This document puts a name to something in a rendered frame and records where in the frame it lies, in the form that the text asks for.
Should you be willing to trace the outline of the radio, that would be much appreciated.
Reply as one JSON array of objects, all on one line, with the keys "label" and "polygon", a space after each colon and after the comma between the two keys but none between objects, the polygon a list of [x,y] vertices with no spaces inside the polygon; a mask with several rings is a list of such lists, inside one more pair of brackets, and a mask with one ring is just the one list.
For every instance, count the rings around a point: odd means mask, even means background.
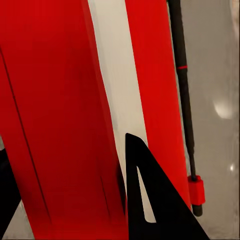
[{"label": "radio", "polygon": [[181,0],[0,0],[0,134],[35,240],[129,240],[126,133],[203,215],[181,11]]}]

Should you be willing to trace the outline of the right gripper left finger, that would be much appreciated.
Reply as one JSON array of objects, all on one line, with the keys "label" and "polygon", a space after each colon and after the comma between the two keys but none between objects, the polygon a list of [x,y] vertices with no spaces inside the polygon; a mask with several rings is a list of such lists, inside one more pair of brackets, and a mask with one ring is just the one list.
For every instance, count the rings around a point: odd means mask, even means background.
[{"label": "right gripper left finger", "polygon": [[0,240],[2,240],[16,209],[21,194],[6,149],[0,151]]}]

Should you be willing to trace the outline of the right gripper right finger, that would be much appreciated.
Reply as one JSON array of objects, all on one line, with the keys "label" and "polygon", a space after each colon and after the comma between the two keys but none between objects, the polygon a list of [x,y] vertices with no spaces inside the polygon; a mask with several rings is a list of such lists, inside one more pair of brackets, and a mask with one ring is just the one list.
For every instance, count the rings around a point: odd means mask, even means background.
[{"label": "right gripper right finger", "polygon": [[[129,240],[210,240],[144,141],[125,134]],[[145,220],[137,167],[157,223]]]}]

